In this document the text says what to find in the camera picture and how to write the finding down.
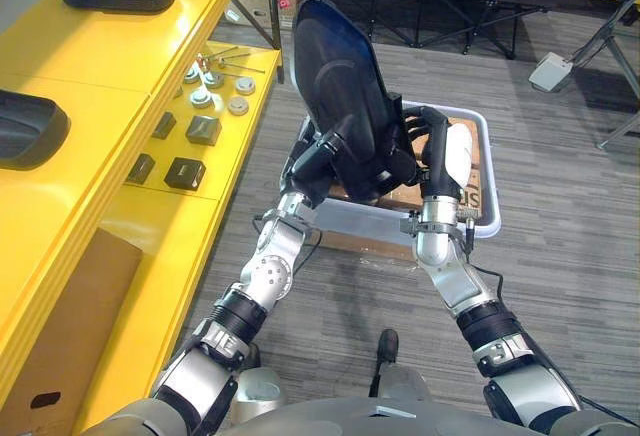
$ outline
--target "gray carpet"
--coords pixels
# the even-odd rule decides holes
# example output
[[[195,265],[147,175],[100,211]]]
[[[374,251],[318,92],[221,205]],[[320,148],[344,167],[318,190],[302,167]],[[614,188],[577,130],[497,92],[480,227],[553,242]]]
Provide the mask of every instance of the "gray carpet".
[[[515,61],[480,51],[482,44],[468,56],[375,49],[389,90],[485,116],[503,223],[496,237],[477,242],[474,261],[505,275],[507,305],[582,394],[638,419],[638,139],[625,136],[607,151],[594,147],[637,104],[606,52],[559,93],[538,92],[527,81],[536,59],[547,51],[570,55],[601,21],[532,15],[524,21],[526,54]],[[637,38],[637,25],[634,31]],[[222,26],[214,37],[259,42],[244,27]],[[288,59],[288,33],[284,40]],[[637,39],[620,43],[637,66]],[[304,112],[287,74],[271,93],[184,334],[253,253],[251,217],[277,201],[278,176]],[[400,334],[399,361],[424,375],[438,401],[487,413],[485,381],[467,344],[410,262],[320,248],[257,343],[293,402],[366,395],[386,327]]]

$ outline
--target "metal rod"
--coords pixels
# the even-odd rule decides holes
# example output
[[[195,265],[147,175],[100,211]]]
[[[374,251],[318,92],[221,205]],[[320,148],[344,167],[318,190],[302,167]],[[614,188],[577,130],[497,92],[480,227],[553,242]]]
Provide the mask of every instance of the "metal rod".
[[[376,10],[378,9],[378,0],[371,0],[371,7],[369,8],[369,21],[368,21],[368,30],[367,36],[369,36],[369,40],[373,37],[373,29],[376,25]]]
[[[271,46],[273,49],[282,49],[282,40],[280,39],[280,16],[278,15],[278,0],[269,0],[269,12],[271,14]],[[277,69],[278,82],[284,83],[284,67],[282,63]]]
[[[227,59],[244,58],[245,56],[251,56],[251,53],[233,54],[231,56],[225,56],[222,59],[224,59],[226,61]]]
[[[227,49],[225,49],[223,51],[219,51],[217,53],[213,53],[213,54],[209,54],[207,56],[203,56],[203,58],[209,60],[210,58],[215,58],[217,56],[220,56],[221,54],[228,53],[229,51],[233,51],[234,49],[238,49],[238,46],[233,46],[233,47],[227,48]]]
[[[247,66],[240,66],[239,64],[227,63],[223,60],[222,64],[220,64],[220,67],[224,68],[225,66],[231,66],[232,68],[246,69],[247,71],[254,71],[256,73],[264,74],[264,71],[262,69],[248,68]]]
[[[607,41],[607,47],[609,48],[609,51],[611,51],[611,54],[613,55],[615,60],[618,62],[618,64],[622,68],[622,72],[624,73],[624,76],[627,78],[627,81],[629,82],[631,89],[633,89],[633,92],[635,93],[636,98],[640,99],[640,83],[638,83],[638,75],[635,73],[635,71],[631,67],[631,64],[629,64],[629,61],[627,61],[627,58],[624,57],[624,54],[620,49],[620,46],[618,46],[618,43],[616,43],[616,40],[613,39],[613,37],[611,37]]]
[[[597,143],[596,144],[596,148],[604,149],[607,144],[609,144],[614,139],[617,139],[620,136],[622,136],[623,134],[625,134],[627,131],[629,131],[632,127],[634,127],[638,123],[640,123],[640,111],[637,112],[631,118],[629,118],[627,120],[627,122],[624,123],[622,126],[620,126],[616,130],[614,130],[611,133],[609,133],[609,135],[607,136],[607,139],[605,139],[604,141],[602,141],[600,143]]]
[[[236,5],[236,7],[238,8],[238,11],[240,11],[242,13],[242,15],[245,18],[247,18],[247,20],[251,23],[251,25],[254,28],[256,28],[256,31],[258,31],[258,33],[260,33],[260,36],[262,36],[267,41],[267,43],[269,43],[271,45],[272,48],[279,49],[279,48],[276,48],[276,43],[273,41],[273,39],[271,39],[271,36],[269,36],[269,33],[267,33],[264,30],[264,28],[262,26],[260,26],[260,23],[258,21],[256,21],[256,18],[253,17],[253,14],[251,14],[249,12],[249,10],[244,6],[244,4],[242,4],[238,0],[231,0],[231,2]]]

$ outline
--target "clear plastic container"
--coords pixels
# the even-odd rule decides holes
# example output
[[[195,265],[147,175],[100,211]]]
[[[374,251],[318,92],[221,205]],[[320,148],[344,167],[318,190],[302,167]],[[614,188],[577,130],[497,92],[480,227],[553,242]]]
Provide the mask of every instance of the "clear plastic container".
[[[403,101],[405,108],[425,106],[426,103]],[[429,104],[449,118],[469,119],[476,124],[480,146],[480,181],[482,188],[482,216],[476,221],[476,238],[490,238],[500,231],[500,207],[491,160],[489,128],[484,117],[475,111]],[[349,234],[392,244],[411,246],[413,239],[400,232],[400,220],[408,211],[377,208],[364,204],[327,198],[318,207],[317,226],[323,231]]]

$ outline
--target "metal stand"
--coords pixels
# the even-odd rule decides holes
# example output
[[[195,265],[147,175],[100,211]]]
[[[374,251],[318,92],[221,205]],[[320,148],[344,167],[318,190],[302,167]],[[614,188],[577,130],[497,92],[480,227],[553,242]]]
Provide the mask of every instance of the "metal stand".
[[[515,49],[516,49],[516,33],[518,30],[518,18],[522,16],[526,16],[528,14],[536,13],[536,12],[546,12],[547,9],[543,6],[523,6],[523,5],[509,5],[505,3],[499,3],[498,1],[485,1],[485,8],[482,12],[482,15],[478,18],[478,20],[473,20],[464,10],[460,7],[459,4],[456,4],[455,0],[438,0],[442,2],[447,8],[449,8],[453,13],[458,15],[464,22],[464,28],[452,31],[450,33],[441,34],[439,36],[435,36],[426,40],[420,40],[420,23],[422,20],[423,6],[424,0],[410,0],[409,2],[418,2],[418,14],[416,18],[416,25],[414,28],[414,37],[411,39],[407,35],[403,34],[393,25],[388,23],[378,14],[378,6],[380,0],[371,0],[371,4],[369,7],[363,5],[359,0],[349,0],[355,6],[360,8],[367,17],[367,36],[369,39],[373,36],[373,31],[376,23],[382,24],[385,28],[389,29],[393,32],[403,43],[407,46],[411,46],[414,48],[423,48],[425,46],[438,43],[448,38],[452,38],[455,36],[459,36],[464,34],[465,45],[462,50],[462,54],[468,54],[476,36],[484,36],[487,38],[496,48],[498,48],[507,59],[515,58]],[[495,13],[497,11],[507,10],[512,11],[511,14],[501,16],[494,19],[489,19],[491,13]],[[511,34],[511,48],[507,48],[503,43],[501,43],[496,37],[489,34],[487,32],[487,28],[489,26],[493,26],[495,24],[501,23],[503,21],[508,21],[513,19],[513,29]]]
[[[282,40],[280,38],[280,17],[278,15],[278,0],[269,0],[269,12],[271,16],[271,35],[260,26],[260,23],[256,21],[251,12],[238,0],[231,0],[233,4],[238,8],[242,15],[247,18],[251,25],[256,28],[256,31],[260,33],[260,36],[271,45],[273,49],[282,50]],[[278,83],[284,83],[284,67],[282,66],[282,57],[280,58],[280,64],[276,69],[278,77]]]
[[[607,20],[607,22],[604,23],[600,27],[600,29],[598,29],[598,31],[596,31],[596,33],[591,37],[591,39],[587,42],[587,44],[585,44],[580,49],[580,51],[578,51],[575,54],[575,56],[571,59],[571,62],[577,66],[582,61],[586,60],[589,57],[589,54],[591,54],[593,48],[596,45],[598,44],[605,45],[613,55],[614,59],[620,65],[620,68],[622,69],[622,72],[624,73],[625,78],[627,78],[627,81],[631,86],[631,89],[636,95],[636,98],[638,99],[638,101],[640,101],[640,84],[638,83],[638,75],[635,73],[635,71],[633,70],[633,67],[631,66],[631,64],[629,64],[629,61],[627,61],[627,58],[625,58],[622,50],[620,49],[620,46],[618,46],[618,43],[616,43],[614,39],[615,37],[614,29],[616,24],[627,13],[629,8],[633,7],[634,4],[635,4],[635,0],[627,0],[624,3],[622,3],[618,8],[618,10],[615,13],[613,13],[613,15]],[[612,131],[607,136],[607,139],[597,143],[596,147],[598,149],[604,149],[605,146],[609,144],[612,140],[619,138],[639,122],[640,122],[640,112],[636,113],[627,122],[625,122],[620,127]]]

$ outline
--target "silver robot arm segment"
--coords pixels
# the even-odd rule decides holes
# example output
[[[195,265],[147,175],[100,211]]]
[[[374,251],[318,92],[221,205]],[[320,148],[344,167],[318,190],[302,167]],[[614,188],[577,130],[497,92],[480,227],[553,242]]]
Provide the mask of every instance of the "silver robot arm segment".
[[[151,398],[123,408],[85,436],[200,436],[222,422],[237,389],[235,373],[276,302],[291,289],[293,267],[315,211],[300,192],[283,194],[264,217],[253,257],[240,281],[158,376]]]
[[[414,237],[418,265],[456,320],[478,369],[491,378],[484,395],[493,415],[548,434],[557,419],[580,410],[581,405],[567,379],[478,271],[465,262],[472,240],[465,238],[457,223],[467,219],[467,229],[474,223],[458,208],[471,164],[463,136],[466,128],[452,130],[458,125],[450,126],[446,117],[432,109],[412,111],[428,125],[429,142],[422,159],[430,174],[421,183],[422,210],[403,221],[401,230]]]

